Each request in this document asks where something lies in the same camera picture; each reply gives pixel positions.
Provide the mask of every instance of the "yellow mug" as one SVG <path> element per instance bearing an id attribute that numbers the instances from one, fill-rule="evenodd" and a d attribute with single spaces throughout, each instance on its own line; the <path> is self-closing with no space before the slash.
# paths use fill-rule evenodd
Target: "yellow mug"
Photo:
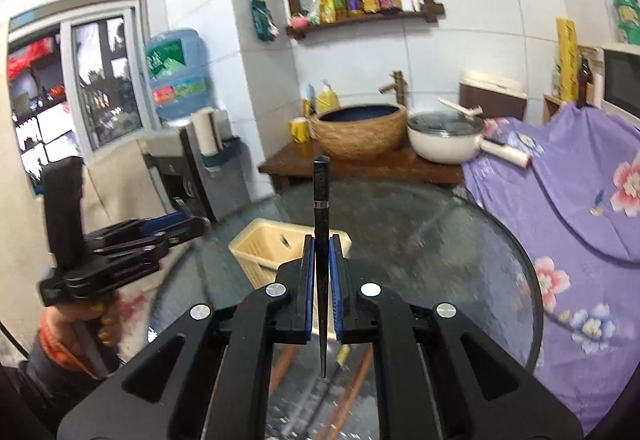
<path id="1" fill-rule="evenodd" d="M 289 122 L 289 132 L 293 137 L 293 142 L 303 144 L 311 140 L 311 134 L 309 133 L 309 121 L 303 116 L 294 118 Z"/>

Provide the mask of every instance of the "white pot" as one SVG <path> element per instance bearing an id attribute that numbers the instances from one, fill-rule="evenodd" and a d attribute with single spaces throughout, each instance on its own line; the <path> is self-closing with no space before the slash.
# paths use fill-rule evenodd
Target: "white pot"
<path id="1" fill-rule="evenodd" d="M 482 139 L 481 134 L 468 136 L 444 136 L 420 133 L 410 127 L 409 142 L 422 158 L 437 164 L 459 165 L 475 158 L 479 152 L 498 156 L 518 167 L 527 168 L 530 156 L 514 147 L 498 145 Z"/>

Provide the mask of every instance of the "microwave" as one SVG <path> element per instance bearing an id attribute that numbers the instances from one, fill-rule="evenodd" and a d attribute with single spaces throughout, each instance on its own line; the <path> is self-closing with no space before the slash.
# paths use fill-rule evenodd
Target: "microwave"
<path id="1" fill-rule="evenodd" d="M 640 129 L 640 46 L 594 48 L 593 105 Z"/>

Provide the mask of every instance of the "pink bowl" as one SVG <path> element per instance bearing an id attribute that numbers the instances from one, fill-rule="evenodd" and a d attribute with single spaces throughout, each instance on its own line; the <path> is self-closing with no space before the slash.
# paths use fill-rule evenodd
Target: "pink bowl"
<path id="1" fill-rule="evenodd" d="M 296 15 L 291 18 L 291 26 L 296 30 L 304 28 L 305 26 L 309 26 L 309 19 L 302 15 Z"/>

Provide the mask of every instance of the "plastic basket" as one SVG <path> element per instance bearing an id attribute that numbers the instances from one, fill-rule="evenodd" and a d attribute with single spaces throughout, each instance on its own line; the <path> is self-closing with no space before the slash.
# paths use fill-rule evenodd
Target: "plastic basket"
<path id="1" fill-rule="evenodd" d="M 260 288 L 275 281 L 276 272 L 281 264 L 302 257 L 307 234 L 314 235 L 314 228 L 258 218 L 244 227 L 244 230 L 229 243 L 229 250 L 254 288 Z M 334 234 L 340 236 L 342 254 L 348 257 L 351 238 L 341 230 L 329 231 L 329 235 Z M 330 303 L 328 334 L 334 338 L 331 309 Z M 318 333 L 317 322 L 318 305 L 314 297 L 314 333 Z"/>

